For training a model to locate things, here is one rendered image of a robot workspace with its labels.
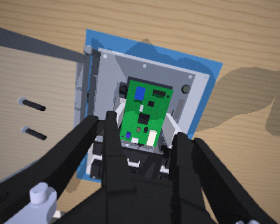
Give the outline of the green circuit board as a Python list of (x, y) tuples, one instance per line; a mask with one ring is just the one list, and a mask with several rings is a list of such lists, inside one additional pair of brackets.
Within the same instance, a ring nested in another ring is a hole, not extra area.
[(130, 80), (120, 139), (156, 147), (173, 91)]

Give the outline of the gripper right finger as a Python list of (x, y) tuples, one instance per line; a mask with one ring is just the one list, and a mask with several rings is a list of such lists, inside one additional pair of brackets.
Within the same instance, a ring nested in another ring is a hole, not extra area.
[(205, 141), (189, 139), (169, 113), (162, 130), (171, 148), (168, 180), (176, 182), (175, 224), (213, 224), (202, 190), (218, 224), (278, 224)]

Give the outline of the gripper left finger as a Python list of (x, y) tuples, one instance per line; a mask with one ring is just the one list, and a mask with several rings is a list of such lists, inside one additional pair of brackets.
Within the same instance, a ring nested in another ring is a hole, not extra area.
[(101, 187), (106, 179), (106, 224), (144, 224), (119, 126), (125, 103), (105, 120), (89, 115), (35, 164), (0, 183), (0, 224), (49, 224), (96, 136), (103, 136)]

